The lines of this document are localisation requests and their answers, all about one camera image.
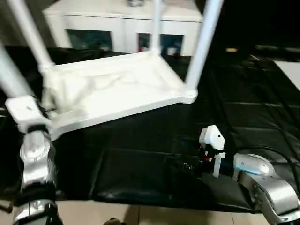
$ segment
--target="floor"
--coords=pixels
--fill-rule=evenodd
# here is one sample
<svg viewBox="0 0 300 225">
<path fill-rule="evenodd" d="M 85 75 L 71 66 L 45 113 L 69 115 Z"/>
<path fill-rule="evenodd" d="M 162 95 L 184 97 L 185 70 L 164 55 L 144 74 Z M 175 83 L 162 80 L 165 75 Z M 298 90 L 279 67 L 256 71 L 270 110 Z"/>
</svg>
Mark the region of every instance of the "floor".
<svg viewBox="0 0 300 225">
<path fill-rule="evenodd" d="M 64 225 L 102 225 L 118 218 L 127 225 L 268 225 L 263 215 L 171 209 L 103 202 L 58 202 Z M 12 224 L 12 214 L 0 211 L 0 224 Z"/>
</svg>

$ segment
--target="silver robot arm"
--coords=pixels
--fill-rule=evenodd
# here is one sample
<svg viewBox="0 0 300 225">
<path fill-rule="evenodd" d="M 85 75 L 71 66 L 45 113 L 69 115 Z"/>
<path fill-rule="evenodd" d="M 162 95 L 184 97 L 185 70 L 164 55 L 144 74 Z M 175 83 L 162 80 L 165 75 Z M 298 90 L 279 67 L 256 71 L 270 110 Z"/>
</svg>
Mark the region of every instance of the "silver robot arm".
<svg viewBox="0 0 300 225">
<path fill-rule="evenodd" d="M 25 133 L 20 150 L 24 163 L 21 206 L 14 215 L 14 225 L 58 224 L 55 150 L 49 136 L 51 121 L 43 116 L 32 96 L 9 98 L 6 107 Z"/>
<path fill-rule="evenodd" d="M 209 144 L 216 154 L 216 150 L 223 150 L 224 143 L 215 125 L 202 130 L 200 144 L 205 150 Z M 215 158 L 213 175 L 218 177 L 223 157 L 216 155 Z M 255 209 L 260 210 L 270 224 L 288 223 L 300 218 L 300 202 L 296 192 L 276 174 L 267 159 L 258 155 L 236 154 L 233 168 L 233 179 L 249 191 Z"/>
</svg>

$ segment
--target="black plastic sheet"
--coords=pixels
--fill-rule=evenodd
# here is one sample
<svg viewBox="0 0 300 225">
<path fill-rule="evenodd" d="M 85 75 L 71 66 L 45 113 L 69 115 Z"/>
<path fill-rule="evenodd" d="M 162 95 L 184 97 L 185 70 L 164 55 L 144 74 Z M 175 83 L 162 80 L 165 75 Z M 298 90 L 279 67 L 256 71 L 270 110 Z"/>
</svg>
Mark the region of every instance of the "black plastic sheet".
<svg viewBox="0 0 300 225">
<path fill-rule="evenodd" d="M 10 48 L 9 52 L 40 96 L 42 78 L 28 49 Z M 50 53 L 58 64 L 115 54 L 62 49 Z M 167 61 L 184 79 L 189 58 Z M 247 192 L 230 178 L 233 156 L 238 148 L 263 145 L 298 161 L 299 97 L 299 91 L 273 62 L 210 61 L 195 103 L 106 122 L 55 141 L 58 198 L 253 212 Z M 195 142 L 201 130 L 212 124 L 226 139 L 220 178 L 204 173 L 198 179 L 176 168 L 176 160 L 196 159 Z M 9 116 L 0 129 L 0 194 L 12 199 L 22 171 L 22 166 L 17 167 L 22 135 Z M 243 152 L 269 159 L 295 188 L 290 167 L 280 155 L 265 150 Z"/>
</svg>

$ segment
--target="cable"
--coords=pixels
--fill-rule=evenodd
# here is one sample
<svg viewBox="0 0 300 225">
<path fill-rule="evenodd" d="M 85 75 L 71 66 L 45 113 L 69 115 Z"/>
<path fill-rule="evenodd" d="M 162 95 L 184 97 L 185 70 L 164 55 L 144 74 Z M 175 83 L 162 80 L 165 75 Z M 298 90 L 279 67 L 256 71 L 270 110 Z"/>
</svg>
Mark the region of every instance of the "cable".
<svg viewBox="0 0 300 225">
<path fill-rule="evenodd" d="M 268 147 L 268 146 L 259 146 L 259 145 L 238 148 L 238 152 L 241 151 L 241 150 L 251 150 L 251 149 L 268 150 L 268 151 L 272 151 L 272 152 L 275 152 L 275 153 L 281 155 L 288 162 L 288 164 L 290 165 L 290 167 L 292 169 L 292 173 L 293 173 L 293 176 L 294 176 L 294 179 L 295 179 L 297 191 L 300 195 L 300 185 L 299 185 L 299 179 L 298 179 L 298 172 L 297 172 L 297 169 L 296 169 L 296 164 L 287 155 L 285 155 L 284 153 L 276 150 L 275 148 Z"/>
</svg>

